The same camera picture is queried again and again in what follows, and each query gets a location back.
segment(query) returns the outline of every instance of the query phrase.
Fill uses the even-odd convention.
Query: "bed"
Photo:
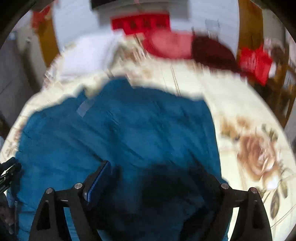
[[[92,96],[109,77],[126,75],[132,86],[205,99],[215,125],[222,177],[233,189],[256,187],[266,208],[273,240],[286,239],[296,224],[295,158],[279,122],[244,79],[229,71],[210,71],[193,60],[151,57],[137,37],[127,37],[108,70],[64,81],[59,66],[74,45],[57,56],[46,73],[42,90],[24,106],[3,145],[1,163],[15,155],[22,128],[32,113],[76,96],[83,88]],[[236,208],[229,237],[237,214]]]

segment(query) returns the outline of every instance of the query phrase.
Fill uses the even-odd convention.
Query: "white pillow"
[[[59,68],[61,79],[92,74],[105,70],[113,61],[119,42],[124,33],[109,32],[82,36],[74,42],[74,47],[67,49]]]

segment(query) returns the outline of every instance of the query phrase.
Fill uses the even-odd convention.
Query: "leaf pattern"
[[[266,135],[268,135],[271,142],[276,142],[278,140],[279,136],[274,129],[270,128],[270,130],[267,131],[266,124],[262,124],[261,129]]]
[[[260,197],[262,199],[264,194],[266,193],[266,189],[265,188],[261,189],[260,187],[256,187],[256,188],[257,188],[257,190],[259,192],[259,195],[260,195]]]
[[[271,193],[271,192],[269,192],[269,193],[267,194],[267,196],[265,197],[265,199],[263,200],[263,204],[265,203],[265,201],[266,201],[266,199],[268,198],[268,196],[270,195],[270,193]]]
[[[272,219],[276,217],[279,212],[279,192],[276,189],[274,195],[272,196],[271,204],[270,204],[270,216]]]
[[[283,194],[284,198],[287,198],[288,196],[288,185],[286,180],[281,180],[279,183],[279,186],[281,188],[281,193]]]
[[[285,167],[285,168],[282,167],[282,168],[281,168],[281,175],[283,175],[285,171],[289,171],[289,172],[292,174],[292,176],[296,176],[296,173],[294,173],[294,172],[291,170],[291,168],[288,168],[288,167]]]

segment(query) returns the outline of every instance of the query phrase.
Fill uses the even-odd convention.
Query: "blue cloth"
[[[114,241],[178,241],[184,222],[200,213],[203,228],[184,238],[198,240],[216,207],[206,205],[195,171],[202,164],[223,181],[206,103],[132,88],[125,78],[93,99],[82,92],[34,113],[16,158],[23,173],[10,193],[19,201],[18,237],[26,241],[44,191],[83,182],[101,160],[110,161],[112,180],[94,219]]]

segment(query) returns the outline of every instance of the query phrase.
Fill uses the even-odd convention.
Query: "red paper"
[[[243,48],[239,60],[240,68],[253,75],[257,82],[265,86],[268,80],[272,58],[263,51],[263,46],[256,50]]]
[[[112,29],[123,29],[126,35],[144,33],[151,29],[170,29],[168,13],[145,13],[111,19]]]
[[[51,4],[46,6],[41,12],[33,11],[33,16],[31,20],[32,28],[37,30],[39,25],[44,21],[45,17],[50,13]]]

